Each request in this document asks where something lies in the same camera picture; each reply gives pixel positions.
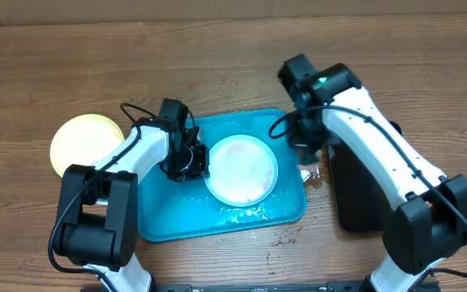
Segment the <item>light blue plate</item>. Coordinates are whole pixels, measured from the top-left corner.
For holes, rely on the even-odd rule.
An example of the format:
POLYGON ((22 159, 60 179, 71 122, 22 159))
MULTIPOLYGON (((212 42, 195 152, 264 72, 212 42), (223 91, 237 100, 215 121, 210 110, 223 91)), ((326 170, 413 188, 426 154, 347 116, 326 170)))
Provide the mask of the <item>light blue plate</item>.
POLYGON ((271 194, 278 179, 274 152, 251 135, 231 135, 212 146, 209 152, 208 190, 220 202, 247 207, 271 194))

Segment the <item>yellow-green plate with red stain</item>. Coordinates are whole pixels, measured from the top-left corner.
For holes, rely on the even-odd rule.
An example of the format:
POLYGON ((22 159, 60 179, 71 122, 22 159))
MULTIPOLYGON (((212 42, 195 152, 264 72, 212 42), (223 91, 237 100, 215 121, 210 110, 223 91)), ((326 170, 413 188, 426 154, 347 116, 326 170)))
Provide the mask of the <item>yellow-green plate with red stain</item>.
POLYGON ((91 165, 123 141, 123 133, 114 121, 99 114, 83 114, 58 129, 50 145, 50 162, 62 177, 70 165, 91 165))

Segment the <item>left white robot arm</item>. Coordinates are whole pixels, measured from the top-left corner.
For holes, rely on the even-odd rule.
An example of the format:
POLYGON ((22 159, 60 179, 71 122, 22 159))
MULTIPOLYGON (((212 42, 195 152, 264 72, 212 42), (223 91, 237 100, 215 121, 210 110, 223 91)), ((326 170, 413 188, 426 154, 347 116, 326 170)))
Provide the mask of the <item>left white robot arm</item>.
POLYGON ((186 126, 192 118, 181 101, 164 99, 158 114, 132 121, 130 135, 107 157, 65 170, 47 247, 53 268, 92 274, 105 291, 154 289, 135 255, 139 185, 154 167, 176 183, 208 177, 200 128, 186 126))

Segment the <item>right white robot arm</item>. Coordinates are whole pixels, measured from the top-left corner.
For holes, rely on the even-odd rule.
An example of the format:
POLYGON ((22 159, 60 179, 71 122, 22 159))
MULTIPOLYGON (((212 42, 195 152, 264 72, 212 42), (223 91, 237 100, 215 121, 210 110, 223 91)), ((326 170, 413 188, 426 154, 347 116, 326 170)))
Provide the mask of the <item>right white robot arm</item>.
POLYGON ((412 291, 435 266, 467 245, 467 178, 448 178, 380 113, 344 64, 317 71, 304 54, 277 75, 296 110, 286 114, 290 147, 311 157, 341 139, 381 187, 392 211, 383 230, 387 256, 366 291, 412 291))

